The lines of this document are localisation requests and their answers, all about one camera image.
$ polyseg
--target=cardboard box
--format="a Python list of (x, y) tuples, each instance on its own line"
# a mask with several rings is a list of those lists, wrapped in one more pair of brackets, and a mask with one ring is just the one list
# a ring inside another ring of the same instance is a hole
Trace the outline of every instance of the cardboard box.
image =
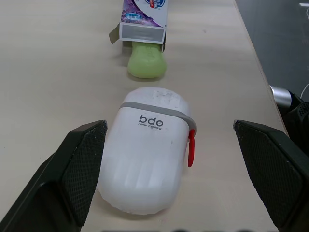
[(121, 21), (110, 33), (117, 40), (164, 44), (168, 0), (124, 0)]

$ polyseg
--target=soap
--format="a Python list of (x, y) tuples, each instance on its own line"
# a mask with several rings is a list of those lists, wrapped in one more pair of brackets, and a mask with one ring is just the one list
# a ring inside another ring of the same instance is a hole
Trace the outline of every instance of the soap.
[(159, 78), (164, 75), (167, 63), (160, 44), (132, 42), (132, 48), (129, 73), (137, 78)]

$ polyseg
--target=white plastic container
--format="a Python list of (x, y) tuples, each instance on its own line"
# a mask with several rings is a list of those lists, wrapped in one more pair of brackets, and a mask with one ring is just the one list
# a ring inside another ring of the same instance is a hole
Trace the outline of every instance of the white plastic container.
[(190, 136), (194, 158), (196, 126), (188, 103), (173, 91), (144, 87), (121, 105), (104, 146), (98, 190), (113, 207), (154, 214), (173, 203)]

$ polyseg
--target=wooden table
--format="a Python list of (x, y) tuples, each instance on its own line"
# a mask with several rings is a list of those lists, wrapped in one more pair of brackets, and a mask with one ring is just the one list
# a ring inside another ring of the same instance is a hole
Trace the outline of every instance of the wooden table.
[(275, 231), (250, 182), (233, 121), (284, 130), (268, 83), (232, 0), (169, 0), (164, 78), (127, 74), (108, 33), (122, 0), (0, 2), (0, 219), (39, 165), (72, 129), (112, 125), (126, 94), (158, 86), (182, 95), (197, 123), (196, 159), (174, 205), (127, 215), (96, 191), (84, 232), (187, 229)]

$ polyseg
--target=textured rubber pad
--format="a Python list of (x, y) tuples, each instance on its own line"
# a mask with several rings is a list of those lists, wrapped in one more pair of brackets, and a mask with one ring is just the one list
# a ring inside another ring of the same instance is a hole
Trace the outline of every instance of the textured rubber pad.
[(283, 227), (304, 188), (301, 173), (266, 133), (241, 122), (234, 129), (252, 183), (274, 224)]
[(62, 177), (62, 185), (78, 226), (83, 226), (96, 190), (106, 123), (85, 134)]

